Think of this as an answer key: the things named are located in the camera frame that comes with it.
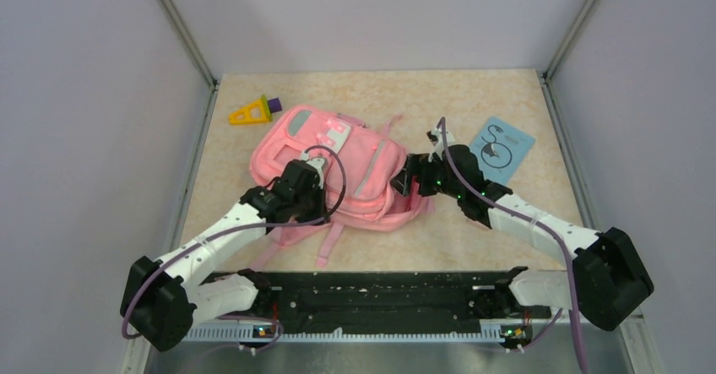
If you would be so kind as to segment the pink student backpack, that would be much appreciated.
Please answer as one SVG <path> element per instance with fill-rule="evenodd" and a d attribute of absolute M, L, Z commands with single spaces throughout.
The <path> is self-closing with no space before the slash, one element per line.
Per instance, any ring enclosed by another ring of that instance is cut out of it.
<path fill-rule="evenodd" d="M 319 268 L 327 265 L 344 228 L 391 232 L 432 210 L 432 199 L 420 196 L 416 187 L 404 197 L 390 185 L 408 155 L 389 137 L 399 118 L 375 130 L 357 118 L 300 105 L 282 115 L 252 153 L 249 171 L 260 185 L 279 176 L 305 149 L 327 159 L 327 206 L 339 208 L 325 224 Z"/>

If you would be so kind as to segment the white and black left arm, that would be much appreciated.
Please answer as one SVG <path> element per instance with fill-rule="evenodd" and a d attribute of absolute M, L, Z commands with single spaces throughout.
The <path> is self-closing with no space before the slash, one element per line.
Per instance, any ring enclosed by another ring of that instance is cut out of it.
<path fill-rule="evenodd" d="M 120 305 L 121 335 L 156 350 L 178 345 L 200 323 L 244 311 L 267 313 L 271 296 L 242 274 L 208 282 L 229 257 L 277 228 L 321 225 L 326 205 L 324 157 L 290 161 L 266 186 L 248 189 L 230 210 L 190 242 L 129 269 Z"/>

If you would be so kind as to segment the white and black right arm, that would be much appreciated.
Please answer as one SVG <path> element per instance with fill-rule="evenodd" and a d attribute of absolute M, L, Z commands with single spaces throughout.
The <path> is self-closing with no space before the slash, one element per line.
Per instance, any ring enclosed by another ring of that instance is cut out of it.
<path fill-rule="evenodd" d="M 454 198 L 469 220 L 508 233 L 564 266 L 564 275 L 525 269 L 511 278 L 495 293 L 496 308 L 507 317 L 528 306 L 560 307 L 574 320 L 585 317 L 612 331 L 654 293 L 654 282 L 625 231 L 589 229 L 536 208 L 485 178 L 463 144 L 442 154 L 409 154 L 391 185 L 404 196 Z"/>

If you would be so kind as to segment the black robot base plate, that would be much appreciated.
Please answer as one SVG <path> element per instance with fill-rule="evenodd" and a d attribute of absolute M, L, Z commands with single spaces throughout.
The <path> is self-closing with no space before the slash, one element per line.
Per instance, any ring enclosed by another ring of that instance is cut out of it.
<path fill-rule="evenodd" d="M 548 306 L 520 306 L 514 272 L 240 272 L 258 288 L 245 311 L 287 334 L 478 333 L 489 320 L 548 319 Z"/>

